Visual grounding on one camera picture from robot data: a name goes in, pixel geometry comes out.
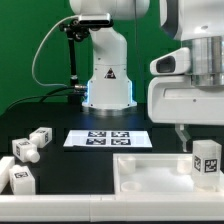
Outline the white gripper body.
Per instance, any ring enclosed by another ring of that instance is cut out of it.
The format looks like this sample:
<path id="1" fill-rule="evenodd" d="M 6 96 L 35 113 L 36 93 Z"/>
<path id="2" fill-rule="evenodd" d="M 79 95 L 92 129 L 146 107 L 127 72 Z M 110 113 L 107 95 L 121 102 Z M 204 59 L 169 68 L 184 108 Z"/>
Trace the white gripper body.
<path id="1" fill-rule="evenodd" d="M 154 123 L 224 125 L 224 87 L 195 87 L 189 76 L 159 76 L 148 87 Z"/>

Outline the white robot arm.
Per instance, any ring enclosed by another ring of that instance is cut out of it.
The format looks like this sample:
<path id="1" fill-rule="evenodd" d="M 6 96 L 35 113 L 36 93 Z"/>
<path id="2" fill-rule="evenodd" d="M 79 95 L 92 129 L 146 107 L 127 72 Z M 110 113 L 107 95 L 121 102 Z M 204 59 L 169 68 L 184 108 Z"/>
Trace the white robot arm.
<path id="1" fill-rule="evenodd" d="M 69 0 L 73 25 L 93 46 L 82 107 L 102 115 L 137 106 L 127 76 L 128 43 L 112 22 L 146 15 L 150 0 Z M 149 64 L 147 112 L 154 123 L 224 125 L 224 0 L 158 0 L 160 27 L 181 43 Z"/>

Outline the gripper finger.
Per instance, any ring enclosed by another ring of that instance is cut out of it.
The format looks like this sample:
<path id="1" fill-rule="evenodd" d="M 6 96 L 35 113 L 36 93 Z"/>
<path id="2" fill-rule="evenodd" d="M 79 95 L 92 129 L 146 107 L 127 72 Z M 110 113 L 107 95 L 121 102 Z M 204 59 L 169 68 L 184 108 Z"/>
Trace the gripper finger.
<path id="1" fill-rule="evenodd" d="M 182 142 L 183 151 L 186 152 L 187 151 L 187 142 L 190 139 L 190 135 L 187 132 L 187 130 L 185 129 L 185 125 L 184 124 L 176 124 L 175 131 Z"/>

